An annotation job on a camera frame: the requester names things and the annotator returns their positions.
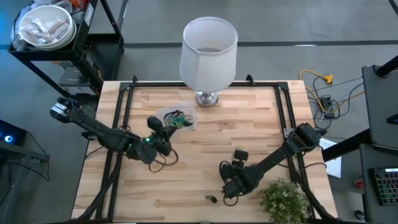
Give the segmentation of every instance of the potted plant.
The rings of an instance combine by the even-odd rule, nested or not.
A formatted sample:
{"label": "potted plant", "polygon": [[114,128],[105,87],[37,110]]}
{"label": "potted plant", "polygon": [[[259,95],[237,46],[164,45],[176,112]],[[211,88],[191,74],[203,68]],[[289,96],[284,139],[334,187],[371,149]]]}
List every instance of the potted plant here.
{"label": "potted plant", "polygon": [[307,215],[308,198],[284,179],[274,180],[260,191],[260,205],[275,224],[300,224]]}

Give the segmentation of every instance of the white lampshade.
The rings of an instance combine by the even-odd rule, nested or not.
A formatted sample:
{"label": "white lampshade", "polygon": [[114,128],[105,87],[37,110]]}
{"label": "white lampshade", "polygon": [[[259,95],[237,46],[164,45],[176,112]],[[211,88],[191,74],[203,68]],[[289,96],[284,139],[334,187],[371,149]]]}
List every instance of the white lampshade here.
{"label": "white lampshade", "polygon": [[217,92],[236,74],[238,33],[227,21],[201,17],[184,29],[180,61],[181,79],[195,91]]}

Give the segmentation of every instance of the gray floor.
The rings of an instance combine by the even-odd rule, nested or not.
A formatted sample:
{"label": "gray floor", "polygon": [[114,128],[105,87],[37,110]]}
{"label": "gray floor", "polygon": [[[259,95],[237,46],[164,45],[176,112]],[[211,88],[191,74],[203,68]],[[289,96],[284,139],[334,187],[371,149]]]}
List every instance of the gray floor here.
{"label": "gray floor", "polygon": [[[0,45],[9,43],[12,21],[28,3],[0,2]],[[122,0],[109,1],[115,18],[121,13],[121,4]],[[398,17],[387,0],[130,0],[122,33],[125,43],[180,42],[185,24],[200,16],[229,20],[236,26],[241,41],[398,38]],[[90,32],[111,31],[99,5]],[[334,74],[334,83],[339,83],[360,77],[363,65],[382,64],[396,56],[396,52],[396,45],[240,47],[236,79],[251,74],[257,80],[292,80],[298,79],[299,71],[311,69]],[[10,223],[68,220],[87,141],[76,125],[61,124],[49,116],[49,109],[59,96],[56,91],[5,50],[0,50],[0,59],[0,102],[7,105],[0,110],[0,119],[32,132],[51,155],[51,181],[45,182],[35,174],[27,176]],[[140,80],[179,80],[179,60],[178,48],[126,49],[118,80],[130,80],[133,75]],[[62,74],[62,70],[49,63],[37,65],[54,80]],[[306,84],[311,85],[313,79],[313,75],[306,75]],[[359,80],[328,88],[320,94],[339,99],[358,83]],[[317,86],[325,84],[319,81]],[[342,112],[346,110],[347,105],[342,106]],[[367,127],[365,100],[360,96],[351,102],[350,113],[333,122],[328,135],[348,138]],[[353,211],[362,209],[360,192],[352,188],[352,181],[361,177],[359,154],[344,156],[342,168],[343,178],[330,177],[330,184],[339,217],[355,220]]]}

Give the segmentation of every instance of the butcher block tabletop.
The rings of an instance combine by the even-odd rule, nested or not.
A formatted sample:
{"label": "butcher block tabletop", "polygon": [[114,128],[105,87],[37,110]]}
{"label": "butcher block tabletop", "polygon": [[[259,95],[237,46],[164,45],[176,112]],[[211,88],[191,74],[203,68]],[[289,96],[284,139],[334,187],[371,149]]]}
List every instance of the butcher block tabletop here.
{"label": "butcher block tabletop", "polygon": [[[303,81],[284,81],[289,84],[290,97],[297,125],[313,125],[310,105]],[[111,127],[114,118],[120,82],[104,82],[98,103],[96,119]],[[119,126],[123,121],[125,94],[122,102]],[[289,116],[282,95],[285,119],[290,127]],[[141,137],[150,135],[146,119],[161,108],[181,101],[194,101],[195,92],[188,87],[135,87],[132,94],[128,125],[131,132]],[[290,180],[289,170],[275,166],[266,172],[256,190],[240,197],[233,207],[223,203],[224,185],[218,171],[221,161],[231,161],[236,147],[249,153],[245,163],[255,164],[274,152],[283,143],[275,90],[272,87],[228,87],[219,92],[214,107],[195,107],[198,124],[194,130],[175,133],[171,138],[179,161],[151,173],[141,161],[123,157],[114,209],[114,222],[268,222],[268,214],[259,205],[259,191],[272,180]],[[87,154],[100,145],[91,141]],[[72,218],[81,215],[98,193],[104,171],[106,149],[100,149],[86,158],[81,173]],[[175,159],[170,155],[168,162]],[[306,165],[323,162],[318,148],[304,157]],[[325,167],[307,168],[312,192],[326,210],[337,217]],[[105,198],[103,216],[109,205]],[[205,198],[212,195],[217,203]]]}

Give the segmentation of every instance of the keyboard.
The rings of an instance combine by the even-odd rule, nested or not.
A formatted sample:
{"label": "keyboard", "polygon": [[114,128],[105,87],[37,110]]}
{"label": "keyboard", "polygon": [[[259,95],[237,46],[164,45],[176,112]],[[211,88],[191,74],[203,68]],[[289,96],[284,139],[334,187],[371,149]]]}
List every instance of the keyboard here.
{"label": "keyboard", "polygon": [[380,205],[398,205],[398,168],[370,169]]}

